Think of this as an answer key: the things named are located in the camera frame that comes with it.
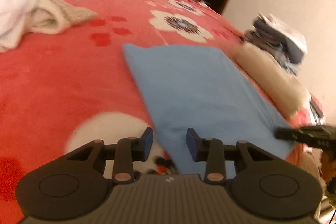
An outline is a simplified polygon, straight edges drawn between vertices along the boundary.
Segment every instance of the floral blanket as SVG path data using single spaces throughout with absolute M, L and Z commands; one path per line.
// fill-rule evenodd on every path
M 93 139 L 116 143 L 151 126 L 123 57 L 124 43 L 216 47 L 232 57 L 243 35 L 192 0 L 65 1 L 98 18 L 59 35 L 29 33 L 16 50 L 0 55 L 1 224 L 23 217 L 15 187 L 24 174 Z M 308 118 L 301 113 L 292 124 Z M 175 172 L 156 142 L 150 160 L 134 168 Z

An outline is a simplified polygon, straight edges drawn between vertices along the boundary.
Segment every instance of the beige pillow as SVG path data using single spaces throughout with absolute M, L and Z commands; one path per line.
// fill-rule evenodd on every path
M 237 50 L 235 61 L 267 93 L 284 118 L 292 118 L 309 105 L 308 90 L 268 52 L 245 42 Z

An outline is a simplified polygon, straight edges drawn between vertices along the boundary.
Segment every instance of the stack of folded clothes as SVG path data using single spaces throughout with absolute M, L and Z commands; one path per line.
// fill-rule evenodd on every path
M 307 45 L 305 37 L 273 15 L 259 14 L 253 21 L 255 30 L 246 31 L 247 42 L 269 52 L 289 74 L 297 75 Z

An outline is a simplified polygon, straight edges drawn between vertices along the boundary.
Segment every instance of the blue cloth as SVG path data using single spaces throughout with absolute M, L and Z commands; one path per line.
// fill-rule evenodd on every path
M 235 145 L 247 140 L 285 159 L 293 141 L 277 140 L 274 129 L 288 127 L 236 66 L 218 49 L 127 44 L 124 53 L 155 126 L 159 144 L 182 174 L 203 178 L 205 163 L 193 162 L 186 131 Z M 232 178 L 232 166 L 226 169 Z

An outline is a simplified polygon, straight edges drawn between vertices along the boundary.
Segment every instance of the flower center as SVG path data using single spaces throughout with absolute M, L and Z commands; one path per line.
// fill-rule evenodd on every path
M 190 7 L 189 5 L 183 4 L 181 2 L 176 2 L 178 5 L 180 5 L 181 7 L 183 7 L 184 9 L 187 9 L 189 11 L 195 11 L 195 9 L 193 7 Z
M 198 27 L 190 22 L 186 21 L 185 19 L 180 19 L 177 17 L 165 17 L 166 22 L 178 30 L 183 30 L 187 33 L 196 33 L 199 34 Z

